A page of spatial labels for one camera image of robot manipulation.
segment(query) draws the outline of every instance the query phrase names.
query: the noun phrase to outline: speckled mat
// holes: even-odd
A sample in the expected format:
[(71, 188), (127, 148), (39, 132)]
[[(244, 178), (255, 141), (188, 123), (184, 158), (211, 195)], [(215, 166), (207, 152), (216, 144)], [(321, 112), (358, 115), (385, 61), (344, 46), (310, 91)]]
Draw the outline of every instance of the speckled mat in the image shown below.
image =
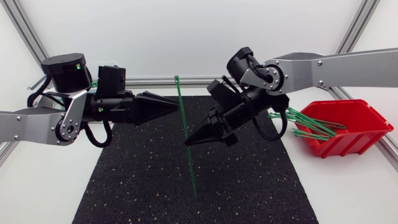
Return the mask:
[[(189, 129), (215, 104), (209, 96), (183, 100)], [(265, 117), (262, 126), (275, 132)], [(284, 145), (263, 140), (252, 123), (236, 131), (233, 147), (191, 147), (197, 199), (180, 111), (113, 131), (74, 223), (318, 223)]]

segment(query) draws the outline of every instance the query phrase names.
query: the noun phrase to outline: red plastic bin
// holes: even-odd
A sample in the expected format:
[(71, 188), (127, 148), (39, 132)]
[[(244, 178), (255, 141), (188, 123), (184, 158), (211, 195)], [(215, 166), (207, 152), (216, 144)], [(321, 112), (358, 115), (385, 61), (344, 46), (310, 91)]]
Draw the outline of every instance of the red plastic bin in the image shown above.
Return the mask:
[[(349, 153), (361, 155), (394, 129), (363, 100), (315, 101), (301, 113), (311, 118), (346, 126), (346, 129), (335, 130), (337, 135), (327, 141), (304, 138), (313, 153), (323, 159), (333, 155), (345, 156)], [(296, 125), (299, 130), (314, 133), (307, 127)]]

